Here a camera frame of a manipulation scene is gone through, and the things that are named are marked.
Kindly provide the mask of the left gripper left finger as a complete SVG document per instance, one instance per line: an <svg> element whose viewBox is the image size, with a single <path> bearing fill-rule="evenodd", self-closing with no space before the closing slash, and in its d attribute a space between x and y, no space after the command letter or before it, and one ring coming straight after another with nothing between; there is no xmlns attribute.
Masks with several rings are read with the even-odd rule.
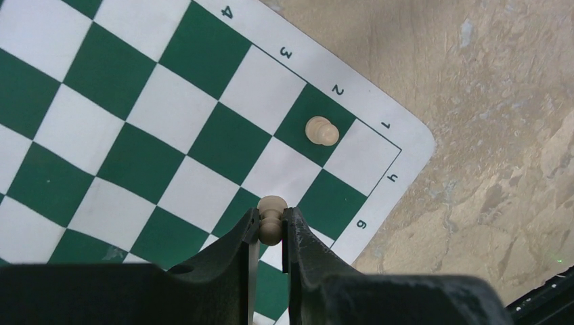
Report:
<svg viewBox="0 0 574 325"><path fill-rule="evenodd" d="M258 210L163 270L152 263L16 264L1 268L2 324L251 324Z"/></svg>

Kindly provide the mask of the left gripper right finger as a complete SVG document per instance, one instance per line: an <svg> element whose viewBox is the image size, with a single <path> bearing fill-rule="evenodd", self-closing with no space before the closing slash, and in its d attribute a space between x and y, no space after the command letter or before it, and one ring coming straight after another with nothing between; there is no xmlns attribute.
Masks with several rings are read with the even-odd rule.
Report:
<svg viewBox="0 0 574 325"><path fill-rule="evenodd" d="M363 274L310 230L300 209L285 209L283 224L290 324L513 323L480 278Z"/></svg>

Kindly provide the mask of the white pawn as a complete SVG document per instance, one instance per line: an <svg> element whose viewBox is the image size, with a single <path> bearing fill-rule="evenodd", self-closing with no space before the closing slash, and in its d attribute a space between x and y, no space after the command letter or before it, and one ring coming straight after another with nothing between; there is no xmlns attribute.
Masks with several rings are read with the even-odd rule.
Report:
<svg viewBox="0 0 574 325"><path fill-rule="evenodd" d="M288 208L280 196L265 196L258 202L260 215L259 240L267 246L275 246L282 240L282 215Z"/></svg>
<svg viewBox="0 0 574 325"><path fill-rule="evenodd" d="M314 144L333 146L340 137L338 128L323 116L314 116L305 125L305 135Z"/></svg>

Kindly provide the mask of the green white chess board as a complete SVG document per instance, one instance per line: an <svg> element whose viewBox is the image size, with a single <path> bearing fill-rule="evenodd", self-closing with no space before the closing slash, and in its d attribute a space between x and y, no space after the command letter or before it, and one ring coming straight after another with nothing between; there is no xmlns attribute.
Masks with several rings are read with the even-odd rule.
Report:
<svg viewBox="0 0 574 325"><path fill-rule="evenodd" d="M351 263L435 146L259 1L1 2L1 268L166 271L270 195Z"/></svg>

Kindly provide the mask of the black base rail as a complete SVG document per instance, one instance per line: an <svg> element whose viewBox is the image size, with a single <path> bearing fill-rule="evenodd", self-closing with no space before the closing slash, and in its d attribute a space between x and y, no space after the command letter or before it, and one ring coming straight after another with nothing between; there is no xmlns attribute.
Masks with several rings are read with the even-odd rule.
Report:
<svg viewBox="0 0 574 325"><path fill-rule="evenodd" d="M506 307L514 324L573 325L573 266Z"/></svg>

